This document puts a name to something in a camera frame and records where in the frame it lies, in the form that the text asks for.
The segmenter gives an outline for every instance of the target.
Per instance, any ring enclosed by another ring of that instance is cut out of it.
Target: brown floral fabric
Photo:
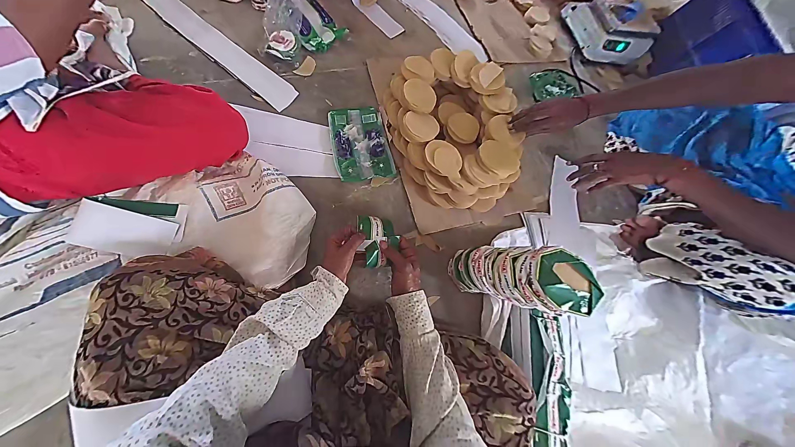
[[[169,396],[221,355],[243,319],[276,297],[203,248],[128,262],[91,292],[72,404],[96,408]]]
[[[522,370],[479,337],[440,334],[486,445],[532,445],[536,397]],[[291,430],[279,422],[251,437],[246,447],[409,445],[400,335],[387,305],[367,312],[343,305],[303,357],[312,370],[308,424]]]

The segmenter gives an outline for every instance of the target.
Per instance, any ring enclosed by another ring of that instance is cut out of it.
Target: blue garment
[[[775,108],[757,104],[627,111],[608,130],[633,138],[643,151],[693,161],[757,200],[793,209],[795,127],[773,119]]]

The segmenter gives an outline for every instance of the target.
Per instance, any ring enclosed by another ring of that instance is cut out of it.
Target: cardboard
[[[377,92],[376,96],[379,101],[383,100],[382,92],[389,87],[392,75],[400,72],[402,61],[403,59],[400,57],[367,60],[370,81],[373,83],[373,88]],[[479,222],[499,221],[503,216],[535,209],[536,206],[546,201],[545,193],[549,190],[549,187],[545,183],[545,179],[533,176],[532,169],[527,169],[526,171],[522,170],[522,175],[510,186],[508,193],[498,200],[494,208],[488,212],[478,213],[468,209],[443,209],[431,205],[421,198],[422,190],[425,187],[418,185],[408,173],[403,175],[403,156],[392,142],[390,142],[390,146],[393,148],[392,154],[395,157],[395,165],[401,167],[401,179],[406,195],[409,196],[409,204],[414,214],[417,230],[422,234],[427,235]],[[536,156],[534,151],[527,146],[522,156],[522,165],[532,165]]]
[[[572,51],[572,39],[560,23],[560,8],[548,2],[552,16],[549,23],[558,28],[552,54],[539,59],[529,49],[530,25],[510,0],[455,0],[475,37],[486,47],[494,62],[522,64],[526,62],[557,62],[567,60]]]

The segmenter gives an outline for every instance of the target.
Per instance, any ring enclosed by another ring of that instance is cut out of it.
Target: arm
[[[621,111],[683,106],[728,107],[795,102],[795,55],[752,56],[726,64],[685,68],[640,84],[580,98],[558,98],[514,116],[515,130],[543,134]]]
[[[315,281],[268,301],[246,318],[227,350],[177,388],[159,410],[135,422],[112,445],[243,445],[242,418],[270,398],[298,352],[320,335],[348,288],[322,267]]]
[[[795,212],[754,200],[694,166],[661,185],[697,204],[726,237],[795,262]]]
[[[387,300],[400,332],[403,381],[411,407],[411,446],[485,445],[444,354],[425,292]]]
[[[786,73],[793,70],[793,55],[752,56],[726,64],[685,68],[632,87],[584,98],[591,107],[590,117],[692,105],[791,103],[795,102],[795,78]]]
[[[697,204],[727,237],[795,262],[795,212],[764,204],[726,185],[690,161],[663,154],[594,154],[573,162],[574,187],[594,191],[609,185],[660,185]]]

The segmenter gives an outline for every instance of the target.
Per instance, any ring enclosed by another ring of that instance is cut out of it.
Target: plastic wrapper
[[[328,112],[337,173],[342,181],[395,177],[381,115],[374,107]]]
[[[399,250],[400,236],[395,235],[392,221],[374,216],[357,216],[356,230],[364,233],[364,242],[356,249],[354,260],[365,267],[375,268],[386,265],[386,256],[381,252],[381,241]]]
[[[337,27],[317,0],[269,0],[262,26],[266,43],[260,53],[295,60],[299,45],[311,52],[326,52],[346,28]]]

